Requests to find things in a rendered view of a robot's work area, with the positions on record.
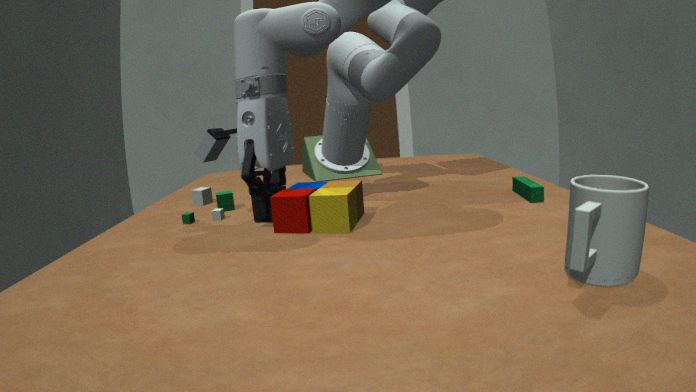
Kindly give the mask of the grey mug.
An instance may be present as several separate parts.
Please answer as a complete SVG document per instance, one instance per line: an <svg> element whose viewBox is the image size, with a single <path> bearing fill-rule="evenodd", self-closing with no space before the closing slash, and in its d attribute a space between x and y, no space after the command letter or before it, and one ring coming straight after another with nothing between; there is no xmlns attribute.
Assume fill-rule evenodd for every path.
<svg viewBox="0 0 696 392"><path fill-rule="evenodd" d="M568 275L599 287L633 281L640 268L648 197L649 186L640 180L612 175L572 178L565 252Z"/></svg>

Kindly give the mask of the red cube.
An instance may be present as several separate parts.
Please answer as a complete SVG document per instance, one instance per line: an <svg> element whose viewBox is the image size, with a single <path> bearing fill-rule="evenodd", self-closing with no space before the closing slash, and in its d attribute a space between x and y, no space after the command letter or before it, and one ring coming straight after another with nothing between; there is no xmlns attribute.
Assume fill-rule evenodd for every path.
<svg viewBox="0 0 696 392"><path fill-rule="evenodd" d="M309 234L312 231L309 195L313 189L283 189L270 197L274 233Z"/></svg>

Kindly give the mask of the yellow cube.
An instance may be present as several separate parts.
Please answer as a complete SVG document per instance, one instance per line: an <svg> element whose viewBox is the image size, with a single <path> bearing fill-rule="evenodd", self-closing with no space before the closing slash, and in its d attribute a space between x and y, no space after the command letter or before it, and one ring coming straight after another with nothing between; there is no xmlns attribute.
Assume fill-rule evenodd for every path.
<svg viewBox="0 0 696 392"><path fill-rule="evenodd" d="M347 234L358 223L355 187L319 188L309 203L314 234Z"/></svg>

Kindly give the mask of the blue cube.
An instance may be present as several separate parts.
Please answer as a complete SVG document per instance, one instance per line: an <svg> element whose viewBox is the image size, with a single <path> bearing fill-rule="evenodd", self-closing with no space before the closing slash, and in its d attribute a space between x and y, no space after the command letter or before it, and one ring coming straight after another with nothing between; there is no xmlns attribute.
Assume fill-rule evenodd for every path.
<svg viewBox="0 0 696 392"><path fill-rule="evenodd" d="M328 182L303 182L303 183L296 183L293 186L289 187L288 189L313 189L321 188L323 185L325 185Z"/></svg>

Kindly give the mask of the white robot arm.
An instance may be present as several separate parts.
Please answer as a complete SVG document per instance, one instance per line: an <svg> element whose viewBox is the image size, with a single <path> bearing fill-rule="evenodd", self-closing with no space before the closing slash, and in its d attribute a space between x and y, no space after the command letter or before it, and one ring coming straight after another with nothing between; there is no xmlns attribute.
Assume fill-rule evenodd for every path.
<svg viewBox="0 0 696 392"><path fill-rule="evenodd" d="M326 170L358 172L370 158L365 140L372 101L393 97L435 55L441 32L427 14L442 1L319 0L243 12L234 22L236 100L288 93L286 50L309 58L329 45L324 140L314 154ZM369 29L388 50L346 32L368 15Z"/></svg>

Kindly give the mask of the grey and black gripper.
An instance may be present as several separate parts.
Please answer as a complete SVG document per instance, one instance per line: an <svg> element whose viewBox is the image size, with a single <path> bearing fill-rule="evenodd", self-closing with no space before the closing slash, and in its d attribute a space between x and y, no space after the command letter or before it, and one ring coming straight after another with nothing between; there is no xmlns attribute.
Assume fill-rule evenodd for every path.
<svg viewBox="0 0 696 392"><path fill-rule="evenodd" d="M294 160L291 123L285 97L288 97L288 93L236 100L241 178L249 187L256 223L273 223L270 197L286 189L283 186L286 185L286 165ZM255 171L261 168L260 165L264 170ZM262 175L263 182L257 177Z"/></svg>

